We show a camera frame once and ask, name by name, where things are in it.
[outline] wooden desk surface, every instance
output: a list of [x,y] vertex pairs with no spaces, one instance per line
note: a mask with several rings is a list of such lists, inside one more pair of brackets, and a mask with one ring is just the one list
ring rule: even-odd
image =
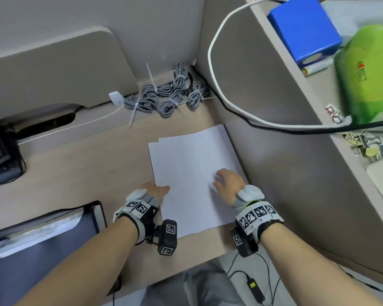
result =
[[[218,123],[214,107],[205,101],[195,112],[182,106],[169,119],[153,115],[135,121],[132,128],[125,124],[33,154],[25,159],[25,175],[0,186],[0,229],[94,200],[102,202],[110,224],[125,197],[153,179],[148,143],[160,137],[195,133]],[[228,225],[185,236],[179,239],[171,257],[158,255],[153,245],[135,247],[123,268],[123,288],[116,298],[233,249],[230,229]]]

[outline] white paper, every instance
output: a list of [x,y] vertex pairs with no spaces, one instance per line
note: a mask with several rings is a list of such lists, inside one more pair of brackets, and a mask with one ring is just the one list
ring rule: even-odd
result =
[[178,225],[178,237],[234,221],[237,212],[217,194],[214,180],[222,168],[245,179],[223,125],[149,144],[156,185],[170,185],[161,206],[162,218]]

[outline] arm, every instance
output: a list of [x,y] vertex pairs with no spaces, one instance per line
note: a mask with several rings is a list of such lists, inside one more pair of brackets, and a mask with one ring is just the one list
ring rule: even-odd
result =
[[[245,183],[235,172],[222,169],[215,181],[219,195],[230,205]],[[260,235],[282,282],[298,306],[383,306],[375,296],[355,283],[281,223],[274,223]]]
[[[170,189],[154,182],[142,188],[160,202]],[[135,224],[119,218],[58,264],[16,306],[100,305],[137,240]]]

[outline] gray pants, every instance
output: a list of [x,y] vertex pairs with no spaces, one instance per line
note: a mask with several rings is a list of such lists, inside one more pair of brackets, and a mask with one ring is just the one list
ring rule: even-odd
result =
[[141,306],[245,306],[217,260],[149,286]]

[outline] cubicle wall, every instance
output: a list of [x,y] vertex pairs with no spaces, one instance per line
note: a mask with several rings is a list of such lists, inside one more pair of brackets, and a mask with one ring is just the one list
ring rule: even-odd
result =
[[[247,1],[205,0],[197,68],[212,87],[210,42]],[[224,94],[246,111],[277,123],[329,122],[258,6],[229,19],[212,63]],[[287,226],[330,259],[383,283],[383,199],[342,137],[258,130],[217,107],[251,183]]]

